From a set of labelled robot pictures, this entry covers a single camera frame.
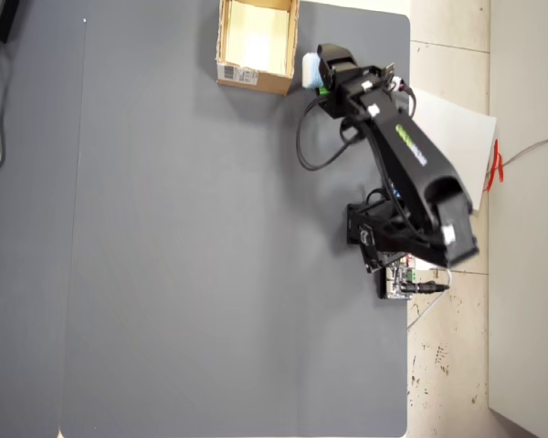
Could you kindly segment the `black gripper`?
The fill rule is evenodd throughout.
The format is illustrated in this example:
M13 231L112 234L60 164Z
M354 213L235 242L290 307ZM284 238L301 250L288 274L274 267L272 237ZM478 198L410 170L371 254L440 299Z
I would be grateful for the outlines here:
M333 119L368 118L368 105L362 103L362 97L376 91L392 91L394 63L385 67L360 66L350 50L334 44L318 45L317 55L323 86L315 88L315 92L321 96L321 108Z

